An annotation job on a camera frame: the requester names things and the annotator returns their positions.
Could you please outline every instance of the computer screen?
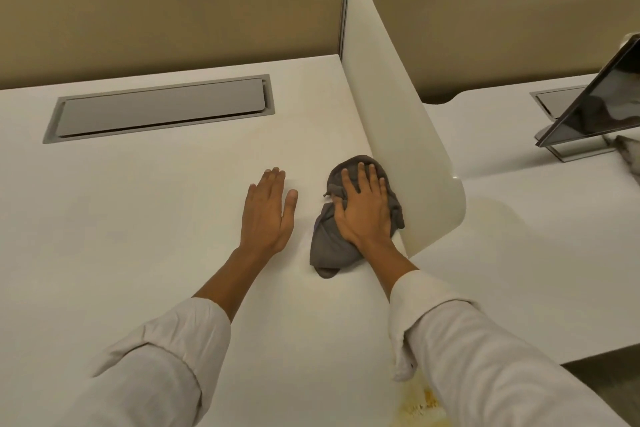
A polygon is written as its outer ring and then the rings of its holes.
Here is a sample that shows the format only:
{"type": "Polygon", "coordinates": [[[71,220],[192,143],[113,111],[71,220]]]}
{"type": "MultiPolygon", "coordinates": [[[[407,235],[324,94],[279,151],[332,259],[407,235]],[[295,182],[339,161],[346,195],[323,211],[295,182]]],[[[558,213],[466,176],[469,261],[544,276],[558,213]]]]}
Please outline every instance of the computer screen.
{"type": "Polygon", "coordinates": [[[540,137],[538,147],[640,126],[640,35],[635,35],[540,137]]]}

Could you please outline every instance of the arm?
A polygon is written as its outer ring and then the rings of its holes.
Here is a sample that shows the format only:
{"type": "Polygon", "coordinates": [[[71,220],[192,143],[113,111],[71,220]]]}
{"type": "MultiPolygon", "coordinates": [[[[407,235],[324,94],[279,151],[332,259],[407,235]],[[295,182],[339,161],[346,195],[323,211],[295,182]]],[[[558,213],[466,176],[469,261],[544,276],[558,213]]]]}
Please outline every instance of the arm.
{"type": "Polygon", "coordinates": [[[624,426],[594,392],[503,330],[447,284],[419,271],[389,238],[386,185],[343,172],[348,208],[334,198],[338,229],[358,247],[390,299],[396,379],[420,365],[448,415],[472,427],[624,426]]]}
{"type": "Polygon", "coordinates": [[[249,187],[240,245],[191,299],[148,321],[96,360],[97,378],[59,427],[191,427],[211,405],[231,321],[254,279],[291,237],[298,193],[282,210],[284,171],[249,187]]]}

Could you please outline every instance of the white shirt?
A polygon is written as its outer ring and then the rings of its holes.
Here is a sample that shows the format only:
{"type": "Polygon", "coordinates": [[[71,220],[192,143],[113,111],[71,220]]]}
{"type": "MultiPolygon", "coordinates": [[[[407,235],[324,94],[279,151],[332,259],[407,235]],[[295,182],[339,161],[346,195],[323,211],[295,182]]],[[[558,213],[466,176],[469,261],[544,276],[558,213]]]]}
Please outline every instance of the white shirt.
{"type": "MultiPolygon", "coordinates": [[[[105,350],[97,380],[58,427],[191,427],[207,412],[230,341],[220,307],[191,298],[105,350]]],[[[396,380],[420,366],[453,423],[468,427],[627,424],[569,372],[422,271],[391,292],[396,380]]]]}

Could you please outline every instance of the floor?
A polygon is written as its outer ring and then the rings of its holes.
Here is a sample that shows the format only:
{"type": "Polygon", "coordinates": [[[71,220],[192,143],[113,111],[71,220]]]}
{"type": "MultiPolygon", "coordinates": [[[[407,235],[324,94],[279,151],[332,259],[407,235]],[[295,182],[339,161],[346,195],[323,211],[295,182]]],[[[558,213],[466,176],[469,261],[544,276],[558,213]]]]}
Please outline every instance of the floor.
{"type": "Polygon", "coordinates": [[[640,427],[640,344],[564,365],[631,427],[640,427]]]}

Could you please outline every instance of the white divider panel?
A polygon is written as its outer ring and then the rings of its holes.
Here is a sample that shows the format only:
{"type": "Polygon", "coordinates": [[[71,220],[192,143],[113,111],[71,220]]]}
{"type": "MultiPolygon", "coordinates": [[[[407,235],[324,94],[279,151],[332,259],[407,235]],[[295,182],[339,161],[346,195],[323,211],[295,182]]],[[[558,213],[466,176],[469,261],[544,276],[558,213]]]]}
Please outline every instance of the white divider panel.
{"type": "Polygon", "coordinates": [[[403,205],[409,257],[455,229],[465,191],[372,0],[349,0],[342,66],[373,157],[403,205]]]}

